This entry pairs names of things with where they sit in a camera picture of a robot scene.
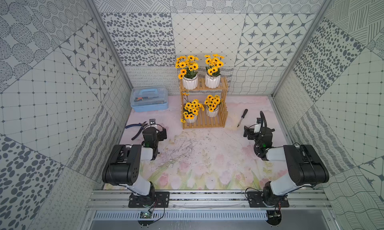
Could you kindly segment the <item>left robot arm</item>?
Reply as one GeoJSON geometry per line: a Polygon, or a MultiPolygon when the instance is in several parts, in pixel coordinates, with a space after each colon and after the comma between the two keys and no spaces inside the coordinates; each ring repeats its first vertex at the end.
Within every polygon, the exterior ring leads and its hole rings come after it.
{"type": "Polygon", "coordinates": [[[159,142],[167,139],[167,130],[158,124],[143,124],[139,134],[144,138],[140,145],[113,147],[102,171],[102,181],[127,188],[133,201],[146,206],[155,201],[155,187],[140,175],[140,163],[157,158],[159,142]]]}

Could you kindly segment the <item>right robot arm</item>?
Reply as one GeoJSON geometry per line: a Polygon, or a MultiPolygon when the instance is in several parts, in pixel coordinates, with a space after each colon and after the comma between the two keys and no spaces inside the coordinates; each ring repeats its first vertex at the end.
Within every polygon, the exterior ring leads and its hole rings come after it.
{"type": "Polygon", "coordinates": [[[274,129],[256,124],[244,127],[244,137],[254,140],[254,152],[264,162],[281,162],[288,172],[277,180],[269,181],[263,188],[263,202],[277,204],[287,194],[303,187],[314,187],[329,181],[329,171],[311,145],[272,146],[274,129]]]}

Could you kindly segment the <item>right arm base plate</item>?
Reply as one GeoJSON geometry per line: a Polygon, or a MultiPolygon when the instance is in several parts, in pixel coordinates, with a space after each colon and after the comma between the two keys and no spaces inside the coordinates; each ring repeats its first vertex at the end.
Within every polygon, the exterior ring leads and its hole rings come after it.
{"type": "Polygon", "coordinates": [[[245,193],[250,208],[288,208],[287,196],[264,195],[262,192],[251,191],[245,193]]]}

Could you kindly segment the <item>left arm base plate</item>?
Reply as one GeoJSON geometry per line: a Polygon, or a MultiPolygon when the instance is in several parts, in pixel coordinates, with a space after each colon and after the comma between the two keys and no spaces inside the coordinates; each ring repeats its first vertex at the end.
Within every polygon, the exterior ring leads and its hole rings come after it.
{"type": "Polygon", "coordinates": [[[152,206],[156,208],[167,208],[169,206],[169,200],[170,192],[164,191],[150,192],[147,196],[131,194],[128,207],[131,209],[149,208],[152,206]]]}

